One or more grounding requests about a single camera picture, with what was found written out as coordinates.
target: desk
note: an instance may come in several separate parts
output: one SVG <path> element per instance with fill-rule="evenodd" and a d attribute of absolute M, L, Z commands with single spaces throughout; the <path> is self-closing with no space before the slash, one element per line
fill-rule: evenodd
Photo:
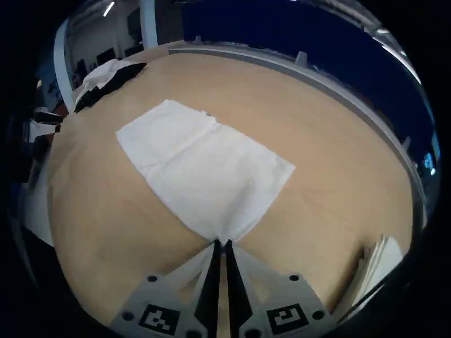
<path fill-rule="evenodd" d="M 68 116 L 53 143 L 49 212 L 56 253 L 80 304 L 102 324 L 147 271 L 168 273 L 207 246 L 154 195 L 116 140 L 117 130 L 165 99 L 209 112 L 296 165 L 239 244 L 273 269 L 301 272 L 329 308 L 362 246 L 385 233 L 407 251 L 408 175 L 353 112 L 259 65 L 164 56 L 92 108 Z M 226 334 L 227 291 L 220 294 L 219 331 Z"/>

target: black cloth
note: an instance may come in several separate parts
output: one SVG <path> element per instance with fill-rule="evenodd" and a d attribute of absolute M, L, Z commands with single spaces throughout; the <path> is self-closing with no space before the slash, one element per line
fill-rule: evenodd
<path fill-rule="evenodd" d="M 78 113 L 84 107 L 92 107 L 103 96 L 115 90 L 118 90 L 122 85 L 130 79 L 133 79 L 139 72 L 147 65 L 147 63 L 138 63 L 119 69 L 114 77 L 108 81 L 102 89 L 94 87 L 91 91 L 85 93 L 78 101 L 75 112 Z"/>

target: white towel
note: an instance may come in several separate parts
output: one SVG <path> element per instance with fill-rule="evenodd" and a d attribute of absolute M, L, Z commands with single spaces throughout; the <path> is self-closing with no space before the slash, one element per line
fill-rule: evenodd
<path fill-rule="evenodd" d="M 172 100 L 116 134 L 163 203 L 187 227 L 223 244 L 258 223 L 295 169 L 207 113 Z"/>

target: blue wall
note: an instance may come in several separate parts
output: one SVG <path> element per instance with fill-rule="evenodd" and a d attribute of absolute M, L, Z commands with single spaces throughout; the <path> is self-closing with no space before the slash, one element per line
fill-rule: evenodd
<path fill-rule="evenodd" d="M 290 0 L 204 0 L 183 7 L 184 39 L 246 43 L 295 56 L 327 71 L 369 100 L 390 120 L 419 162 L 428 152 L 432 122 L 412 76 L 358 27 Z"/>

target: white wall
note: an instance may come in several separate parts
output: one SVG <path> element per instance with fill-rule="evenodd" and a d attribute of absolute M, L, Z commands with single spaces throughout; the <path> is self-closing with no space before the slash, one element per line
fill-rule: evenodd
<path fill-rule="evenodd" d="M 97 64 L 97 55 L 110 48 L 114 49 L 116 57 L 124 58 L 124 50 L 134 45 L 127 28 L 127 16 L 138 7 L 139 0 L 116 2 L 106 17 L 99 12 L 88 23 L 75 27 L 69 37 L 73 69 L 84 59 L 89 72 L 90 65 Z"/>

